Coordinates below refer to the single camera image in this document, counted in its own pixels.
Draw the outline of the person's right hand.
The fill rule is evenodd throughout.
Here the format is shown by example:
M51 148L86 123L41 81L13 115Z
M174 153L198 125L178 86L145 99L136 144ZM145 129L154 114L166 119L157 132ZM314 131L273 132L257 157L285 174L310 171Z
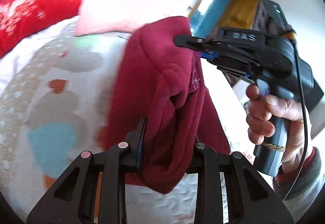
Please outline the person's right hand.
M249 140L257 145L262 144L266 138L276 133L275 118L283 118L288 137L282 158L283 172L297 170L300 161L307 159L313 151L311 144L304 147L305 130L309 135L308 139L311 139L311 122L308 114L303 118L301 103L273 95L263 96L254 84L247 87L246 95L249 98L246 118Z

